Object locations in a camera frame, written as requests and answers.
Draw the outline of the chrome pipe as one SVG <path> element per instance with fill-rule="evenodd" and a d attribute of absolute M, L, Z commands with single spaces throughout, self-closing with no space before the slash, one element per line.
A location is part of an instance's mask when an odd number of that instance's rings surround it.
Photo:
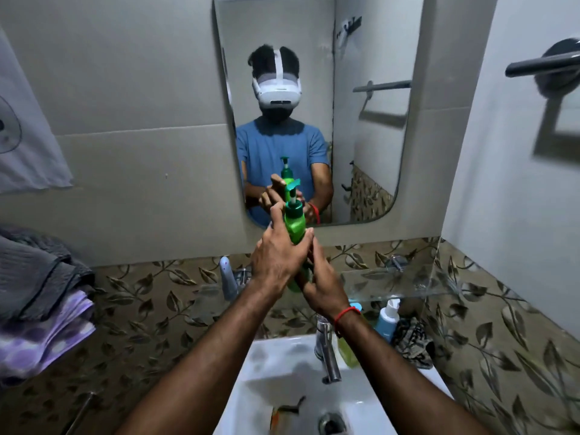
<path fill-rule="evenodd" d="M 76 431 L 80 428 L 83 423 L 84 418 L 88 412 L 92 409 L 95 400 L 97 399 L 97 394 L 93 391 L 87 393 L 81 406 L 75 411 L 71 420 L 64 426 L 59 435 L 75 435 Z"/>

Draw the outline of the light grey hanging cloth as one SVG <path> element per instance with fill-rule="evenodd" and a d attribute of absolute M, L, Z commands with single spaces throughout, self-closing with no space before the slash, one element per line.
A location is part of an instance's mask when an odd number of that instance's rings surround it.
<path fill-rule="evenodd" d="M 61 147 L 0 27 L 0 195 L 72 186 Z"/>

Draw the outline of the yellow green bottle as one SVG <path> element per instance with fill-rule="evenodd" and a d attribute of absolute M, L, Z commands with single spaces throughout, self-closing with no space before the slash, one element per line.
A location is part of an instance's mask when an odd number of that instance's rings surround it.
<path fill-rule="evenodd" d="M 345 365 L 349 368 L 356 368 L 359 366 L 359 360 L 343 337 L 337 338 L 337 349 Z"/>

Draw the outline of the glass wall shelf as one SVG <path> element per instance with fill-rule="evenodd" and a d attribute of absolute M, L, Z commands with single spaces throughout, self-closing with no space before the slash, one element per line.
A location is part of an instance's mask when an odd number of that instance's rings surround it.
<path fill-rule="evenodd" d="M 437 276 L 430 264 L 409 264 L 403 273 L 390 273 L 385 268 L 342 271 L 339 279 L 350 301 L 356 303 L 426 298 L 450 292 L 446 276 Z M 192 317 L 201 317 L 219 315 L 229 304 L 218 282 L 194 290 L 194 298 L 185 307 Z"/>

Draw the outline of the wall mirror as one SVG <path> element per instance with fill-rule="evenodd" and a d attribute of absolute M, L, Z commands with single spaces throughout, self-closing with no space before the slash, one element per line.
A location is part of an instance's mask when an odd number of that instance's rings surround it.
<path fill-rule="evenodd" d="M 243 197 L 300 180 L 308 221 L 392 207 L 425 0 L 214 0 Z"/>

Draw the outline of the metal sink drain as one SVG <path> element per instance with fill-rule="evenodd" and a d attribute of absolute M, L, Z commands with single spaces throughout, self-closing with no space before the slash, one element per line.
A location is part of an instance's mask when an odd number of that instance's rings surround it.
<path fill-rule="evenodd" d="M 336 412 L 327 412 L 318 420 L 318 435 L 348 435 L 348 426 Z"/>

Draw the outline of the chrome towel bar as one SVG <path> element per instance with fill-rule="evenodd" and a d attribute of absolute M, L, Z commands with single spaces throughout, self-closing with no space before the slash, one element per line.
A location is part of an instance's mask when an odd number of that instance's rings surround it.
<path fill-rule="evenodd" d="M 504 74 L 507 78 L 532 76 L 542 96 L 563 97 L 580 86 L 580 38 L 558 41 L 540 58 L 511 63 Z"/>

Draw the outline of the white ceramic sink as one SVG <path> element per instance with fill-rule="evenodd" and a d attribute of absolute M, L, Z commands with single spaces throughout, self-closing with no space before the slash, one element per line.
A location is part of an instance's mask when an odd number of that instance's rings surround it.
<path fill-rule="evenodd" d="M 254 341 L 214 435 L 318 435 L 327 412 L 348 435 L 398 435 L 360 366 L 337 353 L 342 381 L 325 385 L 314 347 L 314 335 Z"/>

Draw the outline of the blue white pump bottle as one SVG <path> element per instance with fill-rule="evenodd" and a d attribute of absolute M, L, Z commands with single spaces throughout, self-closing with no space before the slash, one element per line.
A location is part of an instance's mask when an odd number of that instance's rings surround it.
<path fill-rule="evenodd" d="M 374 330 L 388 343 L 392 342 L 396 327 L 400 321 L 398 314 L 400 302 L 399 298 L 388 300 L 386 306 L 381 308 L 374 326 Z"/>

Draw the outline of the person's right forearm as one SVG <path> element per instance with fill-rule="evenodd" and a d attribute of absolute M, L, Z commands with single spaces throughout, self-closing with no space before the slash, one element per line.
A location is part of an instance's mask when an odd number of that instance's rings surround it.
<path fill-rule="evenodd" d="M 337 328 L 398 435 L 492 435 L 472 414 L 411 366 L 357 310 Z"/>

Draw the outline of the dark grey towel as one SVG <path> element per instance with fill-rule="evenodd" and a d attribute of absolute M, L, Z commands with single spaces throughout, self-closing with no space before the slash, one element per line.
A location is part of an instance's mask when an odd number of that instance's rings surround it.
<path fill-rule="evenodd" d="M 58 238 L 0 223 L 0 323 L 46 321 L 95 273 Z"/>

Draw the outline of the dark patterned crumpled cloth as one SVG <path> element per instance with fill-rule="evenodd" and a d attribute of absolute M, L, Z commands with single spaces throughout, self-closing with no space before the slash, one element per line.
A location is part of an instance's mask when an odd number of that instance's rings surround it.
<path fill-rule="evenodd" d="M 417 369 L 431 369 L 436 352 L 435 344 L 417 317 L 402 317 L 393 334 L 391 345 Z"/>

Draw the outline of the green pump bottle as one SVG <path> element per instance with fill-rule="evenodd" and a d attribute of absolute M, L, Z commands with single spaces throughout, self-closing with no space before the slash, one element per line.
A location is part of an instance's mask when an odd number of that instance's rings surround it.
<path fill-rule="evenodd" d="M 306 219 L 303 213 L 304 204 L 298 197 L 298 187 L 300 185 L 301 180 L 294 179 L 288 182 L 285 186 L 284 223 L 294 245 L 302 240 L 306 232 Z M 313 264 L 307 258 L 301 267 L 301 275 L 310 280 L 313 268 Z M 295 279 L 289 282 L 288 289 L 295 293 L 301 291 Z"/>

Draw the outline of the person's right hand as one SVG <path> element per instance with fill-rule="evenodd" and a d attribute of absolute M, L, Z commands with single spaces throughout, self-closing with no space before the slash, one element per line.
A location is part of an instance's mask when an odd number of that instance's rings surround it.
<path fill-rule="evenodd" d="M 339 276 L 332 265 L 326 260 L 324 248 L 313 237 L 313 243 L 308 253 L 314 265 L 313 279 L 310 281 L 301 271 L 295 277 L 309 307 L 329 322 L 335 320 L 350 308 L 350 302 L 344 292 Z"/>

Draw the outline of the chrome sink faucet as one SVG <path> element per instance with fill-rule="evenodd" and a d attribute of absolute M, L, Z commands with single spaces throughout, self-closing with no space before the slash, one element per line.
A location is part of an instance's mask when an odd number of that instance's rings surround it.
<path fill-rule="evenodd" d="M 341 382 L 342 376 L 337 363 L 337 357 L 332 345 L 332 338 L 334 335 L 333 325 L 320 314 L 316 314 L 316 334 L 315 334 L 315 348 L 314 353 L 325 369 L 325 377 L 323 383 L 331 385 L 333 383 Z"/>

